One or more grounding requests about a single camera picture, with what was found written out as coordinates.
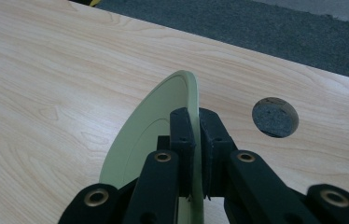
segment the table surface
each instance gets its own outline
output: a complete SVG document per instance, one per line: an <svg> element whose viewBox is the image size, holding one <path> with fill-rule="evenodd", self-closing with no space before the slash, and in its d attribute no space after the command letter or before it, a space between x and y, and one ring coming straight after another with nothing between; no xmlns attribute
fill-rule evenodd
<svg viewBox="0 0 349 224"><path fill-rule="evenodd" d="M349 190L349 77L65 0L0 0L0 223L55 223L98 182L107 150L142 99L177 70L199 79L239 148L291 188ZM252 120L265 97L299 128L271 138ZM222 201L205 223L222 223Z"/></svg>

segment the circular plate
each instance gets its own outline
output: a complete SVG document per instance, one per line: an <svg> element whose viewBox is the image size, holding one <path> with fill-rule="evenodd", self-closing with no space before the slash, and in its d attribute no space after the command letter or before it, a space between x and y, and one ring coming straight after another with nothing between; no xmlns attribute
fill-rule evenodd
<svg viewBox="0 0 349 224"><path fill-rule="evenodd" d="M100 182L122 188L137 178L159 135L169 135L170 113L187 107L196 141L193 197L180 198L178 223L203 223L199 95L195 76L178 71L162 81L133 111L105 158Z"/></svg>

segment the gray carpet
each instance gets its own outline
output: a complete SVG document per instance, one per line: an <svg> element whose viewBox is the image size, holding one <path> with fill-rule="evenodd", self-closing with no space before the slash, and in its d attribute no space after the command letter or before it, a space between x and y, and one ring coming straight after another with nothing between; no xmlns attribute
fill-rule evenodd
<svg viewBox="0 0 349 224"><path fill-rule="evenodd" d="M349 22L249 0L102 0L98 8L349 77Z"/></svg>

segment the wooden table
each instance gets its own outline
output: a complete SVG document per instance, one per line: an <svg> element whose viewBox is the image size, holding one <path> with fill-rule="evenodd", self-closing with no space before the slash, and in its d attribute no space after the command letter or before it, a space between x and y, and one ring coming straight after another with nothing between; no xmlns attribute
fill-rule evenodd
<svg viewBox="0 0 349 224"><path fill-rule="evenodd" d="M0 223L57 222L98 181L125 120L177 70L198 77L201 107L291 188L349 190L348 77L65 0L0 0ZM256 128L265 97L297 110L289 137ZM221 204L205 204L205 223L225 222Z"/></svg>

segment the black metal part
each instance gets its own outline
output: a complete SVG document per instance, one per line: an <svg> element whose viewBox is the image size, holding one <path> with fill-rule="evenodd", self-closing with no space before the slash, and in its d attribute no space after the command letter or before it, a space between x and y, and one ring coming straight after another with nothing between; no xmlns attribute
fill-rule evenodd
<svg viewBox="0 0 349 224"><path fill-rule="evenodd" d="M258 154L237 149L215 112L201 108L200 122L203 194L225 198L230 223L349 223L349 192L290 189ZM186 108L171 113L170 125L139 178L121 189L83 189L59 223L177 223L178 197L191 193L195 140Z"/></svg>
<svg viewBox="0 0 349 224"><path fill-rule="evenodd" d="M183 107L172 111L170 124L170 149L180 158L179 194L181 197L188 197L192 192L194 149L196 146L188 110Z"/></svg>
<svg viewBox="0 0 349 224"><path fill-rule="evenodd" d="M324 223L349 223L349 192L323 184L308 189L305 203Z"/></svg>
<svg viewBox="0 0 349 224"><path fill-rule="evenodd" d="M177 223L178 167L173 151L150 153L122 223Z"/></svg>
<svg viewBox="0 0 349 224"><path fill-rule="evenodd" d="M245 150L232 152L228 172L253 222L319 223L258 154Z"/></svg>
<svg viewBox="0 0 349 224"><path fill-rule="evenodd" d="M225 161L236 150L217 113L200 108L203 196L223 197L227 172Z"/></svg>
<svg viewBox="0 0 349 224"><path fill-rule="evenodd" d="M157 140L157 150L170 150L171 149L171 136L160 135Z"/></svg>
<svg viewBox="0 0 349 224"><path fill-rule="evenodd" d="M64 210L60 224L115 223L116 202L119 192L105 184L94 184L84 188Z"/></svg>

